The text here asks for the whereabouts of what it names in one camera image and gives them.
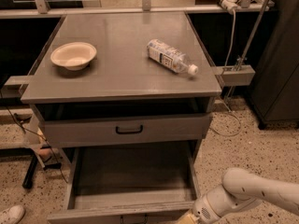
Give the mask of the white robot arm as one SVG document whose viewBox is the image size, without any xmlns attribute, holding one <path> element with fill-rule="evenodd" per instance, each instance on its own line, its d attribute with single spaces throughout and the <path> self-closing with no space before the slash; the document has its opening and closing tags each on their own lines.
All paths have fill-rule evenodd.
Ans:
<svg viewBox="0 0 299 224">
<path fill-rule="evenodd" d="M 214 224 L 228 214 L 255 208 L 262 201 L 298 216 L 299 185 L 229 168 L 221 183 L 197 199 L 176 224 Z"/>
</svg>

